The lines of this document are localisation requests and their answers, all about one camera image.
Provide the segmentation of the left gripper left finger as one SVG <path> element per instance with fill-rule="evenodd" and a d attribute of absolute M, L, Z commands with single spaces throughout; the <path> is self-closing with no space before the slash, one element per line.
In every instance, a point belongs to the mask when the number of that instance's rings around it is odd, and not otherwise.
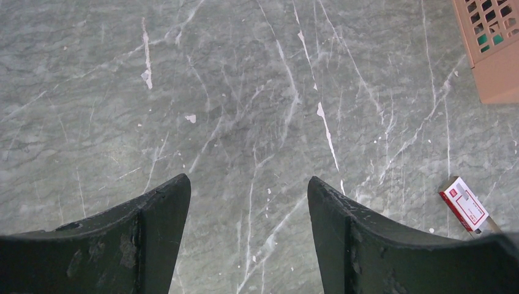
<path fill-rule="evenodd" d="M 180 174 L 62 225 L 1 236 L 2 293 L 168 293 L 191 199 Z"/>

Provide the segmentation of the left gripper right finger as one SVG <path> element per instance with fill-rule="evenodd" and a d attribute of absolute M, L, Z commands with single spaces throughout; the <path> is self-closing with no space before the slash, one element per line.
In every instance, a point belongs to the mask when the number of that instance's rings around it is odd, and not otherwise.
<path fill-rule="evenodd" d="M 318 177 L 307 188 L 325 293 L 517 293 L 518 234 L 469 241 L 399 224 Z"/>

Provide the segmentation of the red white staple box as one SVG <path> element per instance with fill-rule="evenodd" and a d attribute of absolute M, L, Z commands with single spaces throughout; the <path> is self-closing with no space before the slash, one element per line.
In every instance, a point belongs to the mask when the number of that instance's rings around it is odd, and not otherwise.
<path fill-rule="evenodd" d="M 461 177 L 449 178 L 439 189 L 438 194 L 472 238 L 502 233 L 500 227 Z"/>

